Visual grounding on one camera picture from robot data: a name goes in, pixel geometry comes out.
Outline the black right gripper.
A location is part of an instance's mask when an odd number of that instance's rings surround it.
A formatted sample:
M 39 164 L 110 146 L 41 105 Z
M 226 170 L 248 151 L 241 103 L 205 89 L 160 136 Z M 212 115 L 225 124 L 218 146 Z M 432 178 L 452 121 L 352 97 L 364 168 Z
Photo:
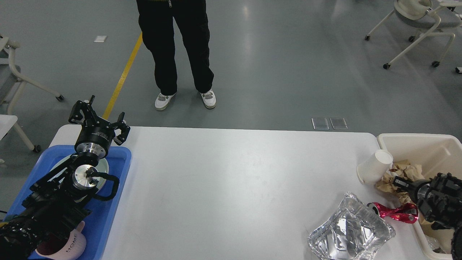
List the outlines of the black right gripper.
M 431 180 L 427 179 L 411 181 L 399 176 L 395 176 L 393 179 L 393 186 L 397 187 L 397 189 L 400 189 L 401 191 L 408 191 L 414 204 L 418 204 L 420 200 L 423 201 L 429 198 L 430 184 Z

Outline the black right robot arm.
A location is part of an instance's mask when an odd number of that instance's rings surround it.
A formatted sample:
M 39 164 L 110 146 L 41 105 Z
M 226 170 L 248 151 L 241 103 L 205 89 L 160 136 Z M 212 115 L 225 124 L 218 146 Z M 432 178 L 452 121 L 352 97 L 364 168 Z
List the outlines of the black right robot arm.
M 432 229 L 453 229 L 452 258 L 462 258 L 462 187 L 450 173 L 438 173 L 430 180 L 411 181 L 396 176 L 393 186 L 409 194 Z

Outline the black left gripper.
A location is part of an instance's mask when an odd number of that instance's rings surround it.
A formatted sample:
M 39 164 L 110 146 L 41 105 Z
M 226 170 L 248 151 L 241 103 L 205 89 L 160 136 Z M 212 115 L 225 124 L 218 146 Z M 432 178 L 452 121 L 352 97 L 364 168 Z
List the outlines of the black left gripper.
M 102 118 L 96 114 L 91 106 L 94 98 L 95 95 L 92 95 L 88 101 L 78 100 L 71 109 L 68 122 L 82 125 L 74 146 L 75 151 L 78 153 L 90 152 L 102 159 L 108 155 L 112 141 L 118 146 L 125 143 L 131 128 L 124 120 L 125 112 L 121 112 L 117 122 L 110 123 L 108 128 L 97 127 L 102 122 Z

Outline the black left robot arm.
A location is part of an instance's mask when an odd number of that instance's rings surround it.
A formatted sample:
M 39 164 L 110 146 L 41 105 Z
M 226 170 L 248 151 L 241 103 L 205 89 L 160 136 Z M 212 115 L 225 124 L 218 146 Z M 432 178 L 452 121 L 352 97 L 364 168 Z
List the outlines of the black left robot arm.
M 97 170 L 111 143 L 122 145 L 131 128 L 121 112 L 111 123 L 92 108 L 95 96 L 78 100 L 68 122 L 81 125 L 70 157 L 30 186 L 31 194 L 22 202 L 25 210 L 1 227 L 1 259 L 26 260 L 51 235 L 64 239 L 91 211 L 92 199 L 110 201 L 117 195 L 120 179 Z

